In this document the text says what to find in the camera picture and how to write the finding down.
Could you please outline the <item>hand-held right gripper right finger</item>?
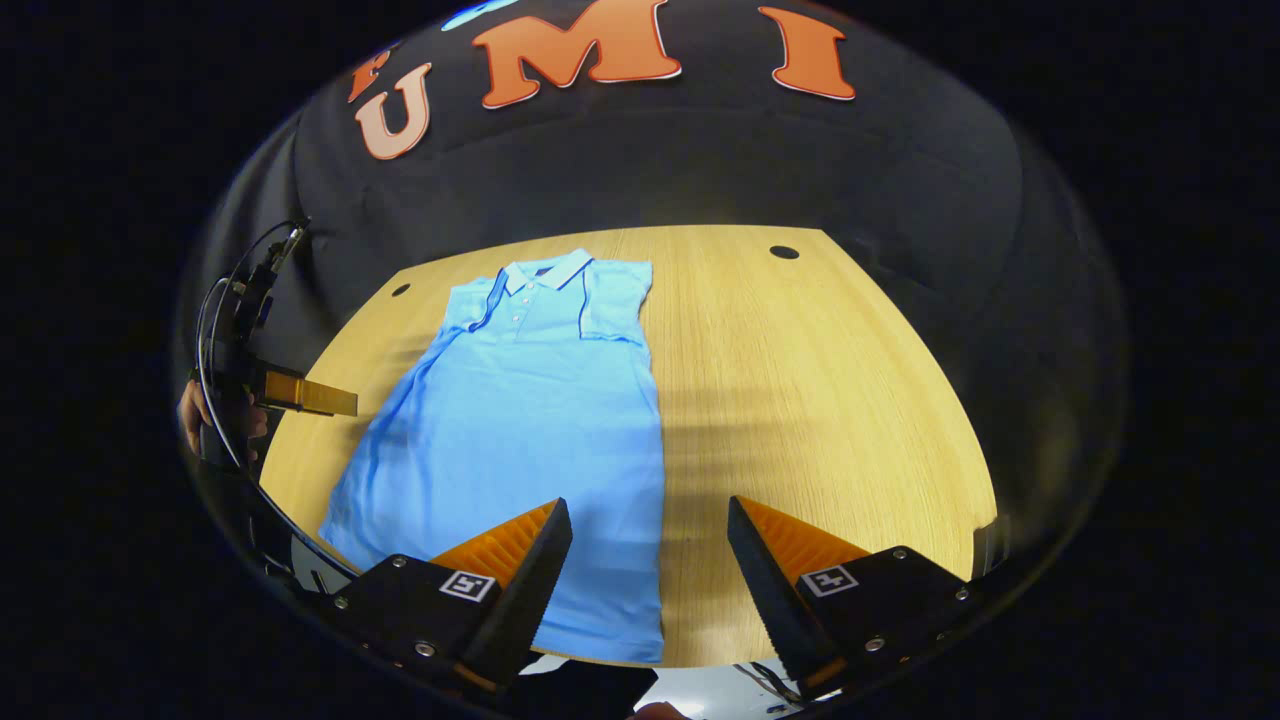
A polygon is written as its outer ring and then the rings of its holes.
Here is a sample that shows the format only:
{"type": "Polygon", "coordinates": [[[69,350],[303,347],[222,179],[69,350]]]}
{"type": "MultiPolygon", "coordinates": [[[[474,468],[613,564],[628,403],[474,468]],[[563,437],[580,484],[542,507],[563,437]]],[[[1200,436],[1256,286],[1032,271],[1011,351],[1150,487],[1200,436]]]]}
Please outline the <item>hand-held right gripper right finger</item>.
{"type": "Polygon", "coordinates": [[[982,597],[908,546],[867,551],[741,495],[728,501],[727,537],[804,701],[905,673],[955,637],[982,597]]]}

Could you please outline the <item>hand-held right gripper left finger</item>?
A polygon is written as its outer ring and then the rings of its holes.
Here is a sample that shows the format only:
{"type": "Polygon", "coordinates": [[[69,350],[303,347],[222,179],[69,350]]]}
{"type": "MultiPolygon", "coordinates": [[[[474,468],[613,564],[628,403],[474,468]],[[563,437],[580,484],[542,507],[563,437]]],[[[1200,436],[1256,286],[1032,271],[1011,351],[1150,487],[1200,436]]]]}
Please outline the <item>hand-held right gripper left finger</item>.
{"type": "Polygon", "coordinates": [[[320,615],[416,682],[499,696],[526,665],[572,539],[554,498],[431,560],[393,553],[321,596],[320,615]]]}

